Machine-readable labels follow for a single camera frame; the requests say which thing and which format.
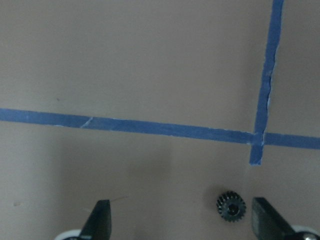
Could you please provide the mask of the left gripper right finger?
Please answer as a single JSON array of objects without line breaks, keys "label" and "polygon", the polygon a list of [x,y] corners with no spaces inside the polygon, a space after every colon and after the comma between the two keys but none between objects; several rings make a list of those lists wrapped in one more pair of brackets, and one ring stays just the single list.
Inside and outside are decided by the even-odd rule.
[{"label": "left gripper right finger", "polygon": [[252,200],[251,226],[258,240],[288,240],[296,234],[264,197],[254,197]]}]

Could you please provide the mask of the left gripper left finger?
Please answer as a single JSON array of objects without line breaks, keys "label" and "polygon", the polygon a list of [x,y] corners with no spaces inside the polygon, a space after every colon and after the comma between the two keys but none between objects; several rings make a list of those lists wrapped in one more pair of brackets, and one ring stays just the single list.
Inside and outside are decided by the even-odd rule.
[{"label": "left gripper left finger", "polygon": [[109,240],[112,233],[111,203],[99,200],[83,226],[80,240]]}]

